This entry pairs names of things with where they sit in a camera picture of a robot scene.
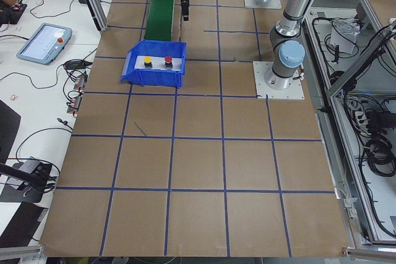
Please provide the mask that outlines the red push button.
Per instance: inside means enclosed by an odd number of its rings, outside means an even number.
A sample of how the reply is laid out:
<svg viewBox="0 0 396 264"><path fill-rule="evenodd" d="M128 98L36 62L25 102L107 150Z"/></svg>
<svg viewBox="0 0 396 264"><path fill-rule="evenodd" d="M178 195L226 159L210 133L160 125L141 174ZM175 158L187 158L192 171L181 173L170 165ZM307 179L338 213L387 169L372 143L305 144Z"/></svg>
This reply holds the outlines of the red push button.
<svg viewBox="0 0 396 264"><path fill-rule="evenodd" d="M164 58L164 61L165 61L165 69L173 68L173 58L171 56L166 56Z"/></svg>

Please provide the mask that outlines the yellow push button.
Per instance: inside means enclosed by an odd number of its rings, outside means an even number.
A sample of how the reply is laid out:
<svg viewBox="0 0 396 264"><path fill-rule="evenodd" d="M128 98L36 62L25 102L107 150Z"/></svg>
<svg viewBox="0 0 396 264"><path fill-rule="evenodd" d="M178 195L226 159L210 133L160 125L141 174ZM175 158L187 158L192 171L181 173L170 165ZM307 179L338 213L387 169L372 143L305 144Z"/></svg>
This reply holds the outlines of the yellow push button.
<svg viewBox="0 0 396 264"><path fill-rule="evenodd" d="M145 68L152 68L152 58L150 56L144 57L144 67Z"/></svg>

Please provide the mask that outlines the green conveyor belt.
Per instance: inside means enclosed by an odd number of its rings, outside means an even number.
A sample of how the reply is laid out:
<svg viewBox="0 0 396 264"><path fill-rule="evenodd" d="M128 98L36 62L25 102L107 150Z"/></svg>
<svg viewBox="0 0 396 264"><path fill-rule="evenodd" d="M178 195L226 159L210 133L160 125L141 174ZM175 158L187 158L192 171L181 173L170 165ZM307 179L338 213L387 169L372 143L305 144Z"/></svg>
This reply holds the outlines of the green conveyor belt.
<svg viewBox="0 0 396 264"><path fill-rule="evenodd" d="M171 41L174 0L150 0L145 40Z"/></svg>

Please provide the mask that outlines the blue bin left side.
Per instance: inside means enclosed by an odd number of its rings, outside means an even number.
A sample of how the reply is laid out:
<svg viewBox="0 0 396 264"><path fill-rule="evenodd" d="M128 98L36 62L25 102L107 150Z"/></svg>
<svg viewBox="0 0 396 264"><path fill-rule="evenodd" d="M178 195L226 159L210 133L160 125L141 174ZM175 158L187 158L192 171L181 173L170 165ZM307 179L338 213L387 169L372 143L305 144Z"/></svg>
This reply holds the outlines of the blue bin left side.
<svg viewBox="0 0 396 264"><path fill-rule="evenodd" d="M152 68L144 67L146 56L152 58ZM165 69L166 56L173 58L172 69ZM141 86L180 88L183 85L185 63L185 42L142 40L127 52L121 80Z"/></svg>

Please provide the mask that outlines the near teach pendant tablet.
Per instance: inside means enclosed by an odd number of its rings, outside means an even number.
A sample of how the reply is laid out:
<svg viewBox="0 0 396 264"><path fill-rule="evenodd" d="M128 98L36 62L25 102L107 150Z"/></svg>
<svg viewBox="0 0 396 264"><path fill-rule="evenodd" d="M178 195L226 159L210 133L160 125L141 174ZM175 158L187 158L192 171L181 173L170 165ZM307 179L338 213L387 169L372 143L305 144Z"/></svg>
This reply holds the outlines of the near teach pendant tablet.
<svg viewBox="0 0 396 264"><path fill-rule="evenodd" d="M16 54L16 57L22 60L48 65L64 49L71 36L72 29L69 27L42 23Z"/></svg>

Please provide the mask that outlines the white paper box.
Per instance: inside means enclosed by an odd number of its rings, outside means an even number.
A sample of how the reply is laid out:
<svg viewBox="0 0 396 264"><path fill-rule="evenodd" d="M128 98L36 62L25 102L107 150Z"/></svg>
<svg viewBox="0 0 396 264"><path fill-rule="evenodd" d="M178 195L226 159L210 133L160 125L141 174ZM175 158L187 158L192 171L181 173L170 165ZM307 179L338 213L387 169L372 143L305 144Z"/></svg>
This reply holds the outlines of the white paper box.
<svg viewBox="0 0 396 264"><path fill-rule="evenodd" d="M332 26L330 45L334 48L339 46L341 53L353 54L357 36L360 34L357 21L354 18L333 19L330 24Z"/></svg>

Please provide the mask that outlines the black electronics box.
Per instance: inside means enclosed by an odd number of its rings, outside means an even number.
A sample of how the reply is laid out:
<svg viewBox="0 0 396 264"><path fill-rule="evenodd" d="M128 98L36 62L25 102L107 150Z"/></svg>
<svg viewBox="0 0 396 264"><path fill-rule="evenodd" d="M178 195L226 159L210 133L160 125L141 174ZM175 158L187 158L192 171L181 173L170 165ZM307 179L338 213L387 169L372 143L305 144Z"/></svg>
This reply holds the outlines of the black electronics box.
<svg viewBox="0 0 396 264"><path fill-rule="evenodd" d="M8 6L5 3L1 3L1 16L0 16L0 24L11 24L15 25L18 23L22 14L25 12L27 8L26 4L21 4L17 6Z"/></svg>

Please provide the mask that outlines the black monitor stand base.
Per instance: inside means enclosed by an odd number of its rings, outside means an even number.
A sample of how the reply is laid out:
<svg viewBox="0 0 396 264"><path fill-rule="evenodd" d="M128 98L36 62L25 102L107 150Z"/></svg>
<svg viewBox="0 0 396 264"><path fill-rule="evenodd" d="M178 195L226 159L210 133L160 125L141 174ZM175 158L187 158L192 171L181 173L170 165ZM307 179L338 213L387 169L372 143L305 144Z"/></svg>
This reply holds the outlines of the black monitor stand base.
<svg viewBox="0 0 396 264"><path fill-rule="evenodd" d="M40 202L43 194L53 189L51 168L51 164L36 159L13 166L1 163L1 175L7 177L1 191L1 202Z"/></svg>

